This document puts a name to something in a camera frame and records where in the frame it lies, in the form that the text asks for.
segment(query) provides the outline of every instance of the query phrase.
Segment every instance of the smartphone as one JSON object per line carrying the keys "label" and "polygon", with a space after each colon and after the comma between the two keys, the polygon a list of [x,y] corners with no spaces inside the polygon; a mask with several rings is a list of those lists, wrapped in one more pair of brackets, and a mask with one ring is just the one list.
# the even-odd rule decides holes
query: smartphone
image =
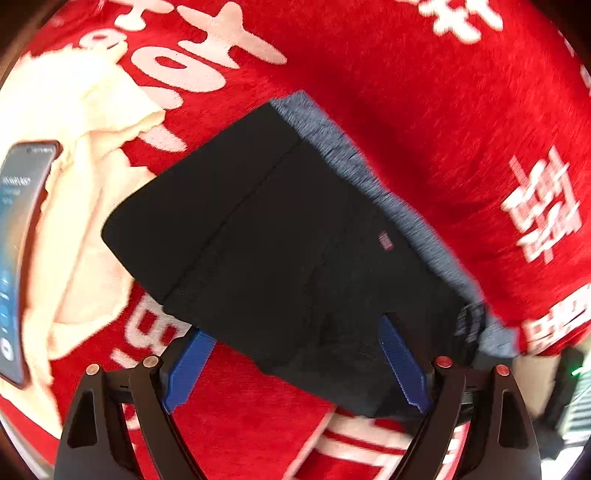
{"label": "smartphone", "polygon": [[31,247],[45,181],[61,150],[57,141],[18,143],[0,166],[0,376],[18,388],[29,382],[21,325]]}

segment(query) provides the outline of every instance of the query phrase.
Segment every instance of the red fabric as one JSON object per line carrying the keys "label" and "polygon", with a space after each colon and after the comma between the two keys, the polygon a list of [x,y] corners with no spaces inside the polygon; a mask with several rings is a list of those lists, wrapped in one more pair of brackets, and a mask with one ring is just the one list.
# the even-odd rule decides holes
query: red fabric
{"label": "red fabric", "polygon": [[[182,3],[215,16],[226,0]],[[529,2],[490,0],[503,19],[502,31],[470,15],[470,23],[482,34],[474,44],[459,41],[451,32],[435,35],[435,18],[421,15],[408,0],[333,1],[314,8],[303,0],[239,0],[239,4],[244,27],[280,51],[286,64],[267,63],[233,47],[230,56],[239,68],[221,66],[178,45],[183,40],[199,43],[207,36],[178,11],[144,12],[145,29],[124,31],[114,21],[131,7],[110,1],[100,9],[85,0],[69,3],[31,51],[78,45],[84,35],[103,28],[125,34],[129,52],[120,65],[139,85],[173,90],[183,103],[167,112],[164,126],[185,143],[184,150],[158,150],[143,140],[124,147],[133,164],[146,165],[155,173],[269,98],[304,89],[352,137],[384,185],[436,228],[506,324],[518,326],[547,316],[539,325],[544,341],[534,345],[533,330],[528,330],[529,337],[522,335],[524,350],[533,352],[546,344],[557,348],[588,328],[587,322],[564,336],[565,325],[551,321],[565,323],[571,305],[581,309],[580,301],[560,302],[591,277],[591,254],[584,248],[591,235],[586,168],[591,158],[589,93],[580,78],[579,62]],[[211,92],[197,91],[195,85],[204,80],[186,68],[182,81],[177,76],[178,85],[171,86],[162,75],[145,73],[136,54],[146,52],[141,50],[146,46],[164,47],[158,59],[163,67],[183,67],[164,58],[172,50],[182,54],[177,59],[189,58],[193,64],[198,60],[219,72],[226,84]],[[173,70],[164,70],[170,79]],[[569,165],[582,225],[553,246],[553,260],[540,255],[528,262],[516,243],[533,227],[518,231],[501,208],[519,186],[509,162],[515,156],[529,175],[539,159],[548,161],[552,146]],[[559,201],[566,202],[562,192],[544,215]],[[90,361],[109,369],[117,366],[111,360],[116,349],[135,361],[153,352],[133,347],[127,335],[127,329],[134,329],[130,315],[143,301],[141,296],[136,288],[119,320],[53,363],[54,392],[63,414],[79,374]],[[586,305],[581,315],[587,315]],[[150,321],[159,317],[144,316],[146,325],[139,328],[147,332]],[[328,408],[263,376],[247,359],[220,345],[176,418],[212,479],[260,478],[261,471],[266,478],[280,478]],[[134,441],[138,457],[146,460],[145,448]],[[325,478],[337,474],[363,478],[356,471],[359,465],[329,467],[323,466],[325,460],[314,453],[303,468],[323,472]]]}

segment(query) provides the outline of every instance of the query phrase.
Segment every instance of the black garment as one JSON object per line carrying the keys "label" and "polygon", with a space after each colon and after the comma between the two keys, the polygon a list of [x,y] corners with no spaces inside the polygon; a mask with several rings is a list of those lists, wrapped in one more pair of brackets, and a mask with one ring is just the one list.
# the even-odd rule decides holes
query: black garment
{"label": "black garment", "polygon": [[464,299],[269,105],[124,201],[103,238],[166,313],[355,414],[417,412],[384,312],[433,356],[466,365],[478,344]]}

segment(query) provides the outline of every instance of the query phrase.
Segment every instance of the beige garment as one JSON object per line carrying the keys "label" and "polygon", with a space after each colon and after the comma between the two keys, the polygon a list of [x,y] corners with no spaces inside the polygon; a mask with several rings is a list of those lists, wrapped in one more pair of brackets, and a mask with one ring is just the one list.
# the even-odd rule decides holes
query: beige garment
{"label": "beige garment", "polygon": [[126,48],[68,47],[23,58],[0,90],[0,158],[18,141],[58,140],[64,147],[46,181],[22,321],[31,384],[18,390],[0,380],[0,394],[55,437],[62,425],[49,360],[113,321],[132,286],[100,229],[153,175],[131,167],[119,147],[164,119],[116,65]]}

